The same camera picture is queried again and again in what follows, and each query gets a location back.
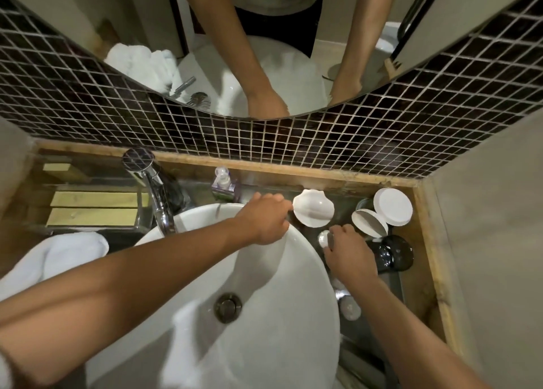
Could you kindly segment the person's right forearm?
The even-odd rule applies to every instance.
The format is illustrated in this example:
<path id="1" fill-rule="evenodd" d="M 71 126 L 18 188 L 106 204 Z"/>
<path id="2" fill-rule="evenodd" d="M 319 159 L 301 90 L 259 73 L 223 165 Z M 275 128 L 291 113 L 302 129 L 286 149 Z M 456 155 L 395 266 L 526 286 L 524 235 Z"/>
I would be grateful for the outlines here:
<path id="1" fill-rule="evenodd" d="M 492 389 L 376 275 L 337 275 L 361 307 L 402 389 Z"/>

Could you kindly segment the curved wall mirror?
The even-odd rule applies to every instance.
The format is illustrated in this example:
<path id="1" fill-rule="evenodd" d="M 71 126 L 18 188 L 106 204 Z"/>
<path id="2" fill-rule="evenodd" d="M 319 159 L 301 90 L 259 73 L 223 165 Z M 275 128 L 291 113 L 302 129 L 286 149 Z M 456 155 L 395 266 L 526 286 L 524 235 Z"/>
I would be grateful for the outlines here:
<path id="1" fill-rule="evenodd" d="M 515 0 L 16 0 L 166 98 L 276 119 L 348 102 Z"/>

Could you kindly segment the white round sink basin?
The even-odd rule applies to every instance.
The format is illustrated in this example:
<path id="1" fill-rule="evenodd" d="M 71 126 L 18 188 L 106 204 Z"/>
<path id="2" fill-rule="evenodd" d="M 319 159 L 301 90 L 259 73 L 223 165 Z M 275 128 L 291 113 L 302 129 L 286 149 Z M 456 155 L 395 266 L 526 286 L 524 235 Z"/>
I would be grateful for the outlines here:
<path id="1" fill-rule="evenodd" d="M 216 299 L 241 315 L 222 324 Z M 340 346 L 336 296 L 293 224 L 234 252 L 85 365 L 88 389 L 331 389 Z"/>

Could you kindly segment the white shell soap dish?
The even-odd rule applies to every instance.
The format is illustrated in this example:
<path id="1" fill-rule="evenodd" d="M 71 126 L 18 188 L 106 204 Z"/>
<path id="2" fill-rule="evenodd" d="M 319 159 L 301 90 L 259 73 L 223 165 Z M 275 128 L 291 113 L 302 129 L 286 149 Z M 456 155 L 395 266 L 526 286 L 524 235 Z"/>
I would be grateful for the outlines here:
<path id="1" fill-rule="evenodd" d="M 321 228 L 328 225 L 333 219 L 335 206 L 324 191 L 304 189 L 293 199 L 293 212 L 304 226 Z"/>

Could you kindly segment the clear acrylic tray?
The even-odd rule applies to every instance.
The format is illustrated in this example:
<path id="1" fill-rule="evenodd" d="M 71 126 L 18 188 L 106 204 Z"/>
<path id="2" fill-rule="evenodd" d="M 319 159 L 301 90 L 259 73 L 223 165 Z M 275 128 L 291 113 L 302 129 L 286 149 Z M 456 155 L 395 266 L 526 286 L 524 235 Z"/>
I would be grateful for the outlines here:
<path id="1" fill-rule="evenodd" d="M 42 170 L 45 163 L 70 163 L 72 170 L 67 173 L 49 174 Z M 119 163 L 100 164 L 96 161 L 61 155 L 37 155 L 31 172 L 21 187 L 24 201 L 23 222 L 26 227 L 43 234 L 69 232 L 127 232 L 135 235 L 146 234 L 154 223 L 152 206 L 138 206 L 138 217 L 132 227 L 47 227 L 45 224 L 53 207 L 51 199 L 56 191 L 96 191 L 147 194 L 142 183 L 119 168 Z"/>

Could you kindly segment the chrome sink drain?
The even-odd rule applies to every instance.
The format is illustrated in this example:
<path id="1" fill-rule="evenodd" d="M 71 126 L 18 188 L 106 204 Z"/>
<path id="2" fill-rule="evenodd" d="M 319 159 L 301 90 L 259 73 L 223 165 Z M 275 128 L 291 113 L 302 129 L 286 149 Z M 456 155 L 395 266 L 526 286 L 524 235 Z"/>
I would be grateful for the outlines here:
<path id="1" fill-rule="evenodd" d="M 227 292 L 220 295 L 214 303 L 214 316 L 222 324 L 234 322 L 240 315 L 243 302 L 239 296 L 233 292 Z"/>

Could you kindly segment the white towel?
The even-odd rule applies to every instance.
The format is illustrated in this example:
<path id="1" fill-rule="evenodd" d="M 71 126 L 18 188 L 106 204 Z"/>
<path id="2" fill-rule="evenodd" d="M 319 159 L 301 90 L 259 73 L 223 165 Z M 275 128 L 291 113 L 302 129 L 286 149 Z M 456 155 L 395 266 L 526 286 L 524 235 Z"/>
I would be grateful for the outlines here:
<path id="1" fill-rule="evenodd" d="M 33 285 L 107 255 L 110 246 L 96 232 L 49 237 L 33 247 L 0 279 L 0 302 Z"/>

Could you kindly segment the chrome faucet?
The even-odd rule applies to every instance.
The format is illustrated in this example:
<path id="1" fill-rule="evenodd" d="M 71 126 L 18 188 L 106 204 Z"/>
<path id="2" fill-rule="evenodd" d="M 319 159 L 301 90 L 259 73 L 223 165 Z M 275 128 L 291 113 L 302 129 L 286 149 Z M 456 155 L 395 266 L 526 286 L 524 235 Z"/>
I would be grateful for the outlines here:
<path id="1" fill-rule="evenodd" d="M 162 171 L 152 151 L 144 147 L 132 147 L 126 150 L 121 159 L 125 170 L 146 187 L 157 227 L 163 237 L 175 234 L 174 214 L 168 192 L 172 180 Z"/>

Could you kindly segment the small white-capped bottle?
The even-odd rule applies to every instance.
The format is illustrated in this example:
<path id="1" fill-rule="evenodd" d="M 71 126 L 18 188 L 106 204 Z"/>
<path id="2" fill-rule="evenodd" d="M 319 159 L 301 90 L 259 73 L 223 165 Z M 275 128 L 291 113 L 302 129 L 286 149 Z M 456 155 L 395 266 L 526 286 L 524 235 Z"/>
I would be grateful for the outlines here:
<path id="1" fill-rule="evenodd" d="M 350 322 L 356 321 L 362 315 L 362 310 L 353 296 L 343 296 L 339 300 L 339 308 L 343 317 Z"/>

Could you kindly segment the person's right hand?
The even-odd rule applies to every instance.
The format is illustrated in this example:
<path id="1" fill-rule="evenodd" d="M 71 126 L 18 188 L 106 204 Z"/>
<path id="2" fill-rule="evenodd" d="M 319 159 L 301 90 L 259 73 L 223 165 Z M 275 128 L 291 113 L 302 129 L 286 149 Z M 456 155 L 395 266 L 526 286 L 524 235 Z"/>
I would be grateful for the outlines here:
<path id="1" fill-rule="evenodd" d="M 326 264 L 333 275 L 351 293 L 378 283 L 380 280 L 373 252 L 363 237 L 362 248 L 359 250 L 330 250 L 325 248 L 324 255 Z"/>

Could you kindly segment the glass with white lid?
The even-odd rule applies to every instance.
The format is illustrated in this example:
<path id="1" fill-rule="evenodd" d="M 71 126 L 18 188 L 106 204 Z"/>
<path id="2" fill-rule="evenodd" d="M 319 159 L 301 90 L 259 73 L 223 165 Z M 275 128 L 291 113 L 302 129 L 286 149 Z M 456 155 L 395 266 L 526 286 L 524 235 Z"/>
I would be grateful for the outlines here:
<path id="1" fill-rule="evenodd" d="M 388 235 L 388 223 L 377 212 L 370 209 L 358 209 L 351 214 L 351 220 L 364 235 L 380 239 Z"/>
<path id="2" fill-rule="evenodd" d="M 413 216 L 410 199 L 400 190 L 381 188 L 373 197 L 373 208 L 391 226 L 405 226 Z"/>

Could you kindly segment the person's left hand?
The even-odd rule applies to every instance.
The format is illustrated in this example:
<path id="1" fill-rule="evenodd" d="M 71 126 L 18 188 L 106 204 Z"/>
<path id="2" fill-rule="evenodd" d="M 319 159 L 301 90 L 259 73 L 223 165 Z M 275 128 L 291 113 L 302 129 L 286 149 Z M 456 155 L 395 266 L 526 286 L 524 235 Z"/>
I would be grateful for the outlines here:
<path id="1" fill-rule="evenodd" d="M 288 215 L 293 203 L 282 194 L 254 193 L 235 215 L 235 223 L 245 232 L 250 244 L 269 245 L 289 230 Z"/>

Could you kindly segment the person's left forearm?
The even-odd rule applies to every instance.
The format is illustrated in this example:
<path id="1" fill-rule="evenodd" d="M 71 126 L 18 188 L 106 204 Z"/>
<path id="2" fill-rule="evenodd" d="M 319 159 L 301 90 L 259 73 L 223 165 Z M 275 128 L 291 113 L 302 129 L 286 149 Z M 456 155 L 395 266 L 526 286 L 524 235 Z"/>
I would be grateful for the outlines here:
<path id="1" fill-rule="evenodd" d="M 48 386 L 255 239 L 231 218 L 70 269 L 0 303 L 0 389 Z"/>

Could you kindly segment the dark glass cup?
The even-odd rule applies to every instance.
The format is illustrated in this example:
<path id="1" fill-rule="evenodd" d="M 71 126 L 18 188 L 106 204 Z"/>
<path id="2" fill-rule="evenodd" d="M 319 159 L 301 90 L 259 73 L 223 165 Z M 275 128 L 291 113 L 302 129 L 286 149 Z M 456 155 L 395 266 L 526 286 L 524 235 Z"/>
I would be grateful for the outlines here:
<path id="1" fill-rule="evenodd" d="M 366 243 L 374 254 L 379 275 L 403 272 L 413 266 L 414 250 L 401 236 L 388 235 Z"/>

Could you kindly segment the clear pump soap dispenser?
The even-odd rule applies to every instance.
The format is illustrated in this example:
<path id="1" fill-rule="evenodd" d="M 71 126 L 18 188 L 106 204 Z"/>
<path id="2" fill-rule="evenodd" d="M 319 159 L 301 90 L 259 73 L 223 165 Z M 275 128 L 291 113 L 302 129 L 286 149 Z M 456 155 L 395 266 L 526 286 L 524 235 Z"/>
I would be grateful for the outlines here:
<path id="1" fill-rule="evenodd" d="M 225 166 L 218 166 L 214 170 L 215 179 L 211 184 L 211 192 L 219 202 L 236 202 L 236 184 L 233 183 L 230 172 Z"/>

